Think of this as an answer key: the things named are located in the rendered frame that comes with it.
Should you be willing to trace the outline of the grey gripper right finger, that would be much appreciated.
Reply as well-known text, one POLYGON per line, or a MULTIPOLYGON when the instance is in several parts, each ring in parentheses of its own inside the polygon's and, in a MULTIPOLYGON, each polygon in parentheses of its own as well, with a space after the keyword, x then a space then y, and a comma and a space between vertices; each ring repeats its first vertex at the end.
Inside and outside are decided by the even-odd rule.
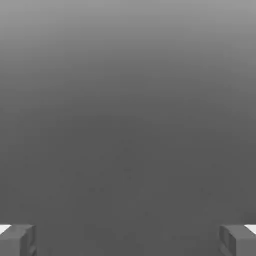
POLYGON ((218 235, 223 256, 256 256, 256 224, 221 225, 218 235))

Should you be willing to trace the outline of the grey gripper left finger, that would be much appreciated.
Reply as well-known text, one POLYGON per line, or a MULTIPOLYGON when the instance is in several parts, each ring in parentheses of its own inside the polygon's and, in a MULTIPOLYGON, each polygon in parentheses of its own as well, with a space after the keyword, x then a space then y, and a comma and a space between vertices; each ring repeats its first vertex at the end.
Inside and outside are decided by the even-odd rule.
POLYGON ((37 226, 0 224, 0 256, 38 256, 37 226))

